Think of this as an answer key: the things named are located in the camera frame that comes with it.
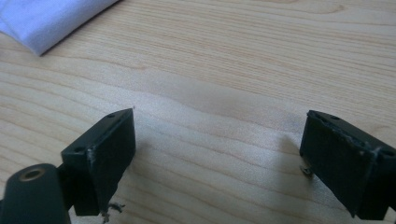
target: light wood surface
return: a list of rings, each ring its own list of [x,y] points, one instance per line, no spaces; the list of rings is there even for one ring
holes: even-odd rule
[[[42,57],[0,35],[0,192],[133,107],[110,223],[383,223],[305,178],[298,150],[309,109],[396,147],[395,96],[394,0],[124,0]]]

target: black bracket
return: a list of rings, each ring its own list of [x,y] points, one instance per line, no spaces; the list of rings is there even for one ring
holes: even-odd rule
[[[354,217],[396,209],[396,150],[335,116],[309,111],[300,155]]]
[[[0,224],[70,223],[78,216],[108,217],[109,204],[135,153],[132,109],[109,114],[62,151],[56,168],[38,164],[14,174],[0,201]]]

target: white fabric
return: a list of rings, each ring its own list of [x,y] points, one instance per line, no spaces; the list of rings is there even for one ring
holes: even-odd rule
[[[0,0],[0,32],[41,55],[118,0]]]

